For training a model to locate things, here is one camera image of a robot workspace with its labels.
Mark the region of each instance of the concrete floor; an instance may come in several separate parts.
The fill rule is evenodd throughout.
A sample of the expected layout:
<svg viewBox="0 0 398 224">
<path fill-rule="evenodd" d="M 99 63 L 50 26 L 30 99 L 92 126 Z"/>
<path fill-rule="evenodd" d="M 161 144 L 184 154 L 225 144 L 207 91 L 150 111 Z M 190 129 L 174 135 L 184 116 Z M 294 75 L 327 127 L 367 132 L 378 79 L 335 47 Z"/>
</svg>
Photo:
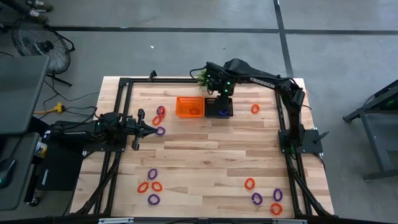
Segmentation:
<svg viewBox="0 0 398 224">
<path fill-rule="evenodd" d="M 277 28 L 272 0 L 51 0 L 51 24 L 65 26 Z M 397 1 L 280 0 L 286 29 L 397 30 Z M 10 19 L 12 15 L 0 15 Z M 72 64 L 60 78 L 72 82 L 56 89 L 67 98 L 99 91 L 103 76 L 187 76 L 206 61 L 222 64 L 241 58 L 255 68 L 286 75 L 278 34 L 173 32 L 62 32 L 74 41 Z M 0 35 L 0 51 L 17 55 L 9 34 Z M 315 125 L 330 134 L 322 141 L 326 175 L 335 213 L 345 218 L 397 222 L 398 178 L 363 182 L 377 166 L 362 124 L 345 124 L 344 115 L 360 107 L 380 88 L 398 78 L 397 35 L 288 35 L 295 77 L 305 79 Z M 53 95 L 43 87 L 37 104 Z M 66 102 L 95 105 L 97 96 Z M 44 121 L 81 121 L 50 114 Z M 71 192 L 47 192 L 35 208 L 21 204 L 1 212 L 0 220 L 59 215 Z"/>
</svg>

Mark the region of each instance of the wooden tabletop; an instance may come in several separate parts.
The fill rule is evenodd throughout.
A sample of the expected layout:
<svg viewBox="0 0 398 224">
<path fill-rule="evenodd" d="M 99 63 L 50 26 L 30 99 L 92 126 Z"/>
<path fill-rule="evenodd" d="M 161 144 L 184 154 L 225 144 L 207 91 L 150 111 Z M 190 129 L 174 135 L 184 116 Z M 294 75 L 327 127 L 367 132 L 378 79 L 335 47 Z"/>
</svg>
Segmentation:
<svg viewBox="0 0 398 224">
<path fill-rule="evenodd" d="M 98 114 L 113 111 L 119 78 L 104 77 Z M 295 80 L 305 89 L 301 78 Z M 275 217 L 270 212 L 274 203 L 272 193 L 278 187 L 284 195 L 280 203 L 284 211 L 278 217 L 294 217 L 285 157 L 280 153 L 277 137 L 280 127 L 274 91 L 255 84 L 236 85 L 234 116 L 230 119 L 179 118 L 175 115 L 176 96 L 208 94 L 196 83 L 134 84 L 129 115 L 136 118 L 138 109 L 142 108 L 146 123 L 152 125 L 156 108 L 165 106 L 167 114 L 160 125 L 166 134 L 141 139 L 139 151 L 131 149 L 134 137 L 128 138 L 119 166 L 112 216 L 272 218 Z M 250 111 L 255 103 L 261 107 L 258 114 Z M 308 93 L 304 104 L 308 105 Z M 306 107 L 302 108 L 302 123 L 306 129 L 313 128 L 311 111 Z M 84 160 L 71 212 L 81 208 L 98 186 L 103 157 L 104 153 L 95 152 Z M 322 163 L 311 154 L 302 157 L 309 189 L 333 213 Z M 161 199 L 159 205 L 150 207 L 147 198 L 156 192 L 149 189 L 139 194 L 137 186 L 151 168 L 158 169 L 155 180 L 164 189 L 157 193 Z M 254 190 L 244 188 L 248 177 L 256 181 Z M 249 200 L 254 192 L 264 197 L 261 206 Z M 304 212 L 300 190 L 298 195 Z"/>
</svg>

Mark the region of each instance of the wheel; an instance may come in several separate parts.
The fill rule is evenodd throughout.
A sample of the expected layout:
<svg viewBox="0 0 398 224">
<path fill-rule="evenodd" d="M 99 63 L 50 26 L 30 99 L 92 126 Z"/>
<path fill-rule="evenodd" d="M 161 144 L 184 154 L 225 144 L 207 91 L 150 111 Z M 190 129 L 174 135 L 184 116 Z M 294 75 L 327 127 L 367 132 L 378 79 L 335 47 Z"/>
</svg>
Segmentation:
<svg viewBox="0 0 398 224">
<path fill-rule="evenodd" d="M 38 197 L 34 197 L 31 202 L 28 202 L 27 204 L 31 207 L 36 207 L 40 202 L 40 199 Z"/>
</svg>

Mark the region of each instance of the orange basket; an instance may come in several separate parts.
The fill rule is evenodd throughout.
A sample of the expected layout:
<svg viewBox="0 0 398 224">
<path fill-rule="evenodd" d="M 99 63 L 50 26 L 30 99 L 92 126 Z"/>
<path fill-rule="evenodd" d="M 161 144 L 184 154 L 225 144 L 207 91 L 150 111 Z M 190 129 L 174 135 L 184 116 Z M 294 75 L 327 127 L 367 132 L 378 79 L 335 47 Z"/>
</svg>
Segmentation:
<svg viewBox="0 0 398 224">
<path fill-rule="evenodd" d="M 205 115 L 205 98 L 201 96 L 178 96 L 175 114 L 180 118 L 201 118 Z"/>
</svg>

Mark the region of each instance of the gray floor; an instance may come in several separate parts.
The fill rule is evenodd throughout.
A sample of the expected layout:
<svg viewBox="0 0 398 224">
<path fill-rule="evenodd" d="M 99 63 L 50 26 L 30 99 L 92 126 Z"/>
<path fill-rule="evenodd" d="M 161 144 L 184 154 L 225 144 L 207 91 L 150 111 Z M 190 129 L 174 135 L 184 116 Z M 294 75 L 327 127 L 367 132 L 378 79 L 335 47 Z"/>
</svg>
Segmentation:
<svg viewBox="0 0 398 224">
<path fill-rule="evenodd" d="M 271 0 L 51 0 L 56 11 L 51 24 L 120 27 L 276 28 Z M 280 0 L 287 29 L 398 29 L 397 1 Z M 6 16 L 0 15 L 0 21 Z M 62 32 L 74 41 L 72 64 L 60 75 L 74 84 L 56 89 L 67 98 L 99 91 L 105 75 L 188 75 L 206 61 L 223 63 L 233 57 L 253 67 L 285 75 L 279 35 L 145 32 Z M 295 77 L 305 79 L 313 118 L 323 140 L 326 174 L 335 213 L 345 218 L 394 222 L 398 220 L 398 178 L 363 182 L 377 171 L 362 124 L 341 119 L 375 91 L 398 78 L 398 36 L 288 35 Z M 8 34 L 0 35 L 0 50 L 17 54 Z M 37 104 L 53 93 L 43 87 Z M 67 102 L 95 105 L 97 96 Z M 81 121 L 79 116 L 51 114 L 44 120 Z M 70 192 L 47 192 L 35 208 L 21 204 L 1 212 L 0 220 L 61 214 Z"/>
</svg>

